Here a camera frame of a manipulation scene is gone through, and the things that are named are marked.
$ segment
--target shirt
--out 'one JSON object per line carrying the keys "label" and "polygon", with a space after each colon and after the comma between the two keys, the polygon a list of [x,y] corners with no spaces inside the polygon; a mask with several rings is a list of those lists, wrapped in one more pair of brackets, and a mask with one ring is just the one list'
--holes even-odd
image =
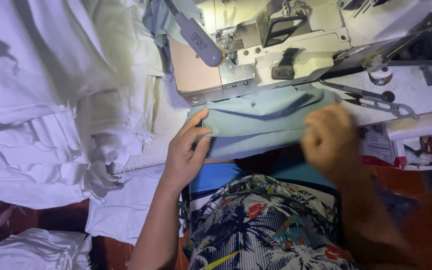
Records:
{"label": "shirt", "polygon": [[221,187],[200,210],[186,204],[188,269],[357,269],[335,244],[337,208],[309,190],[256,174]]}

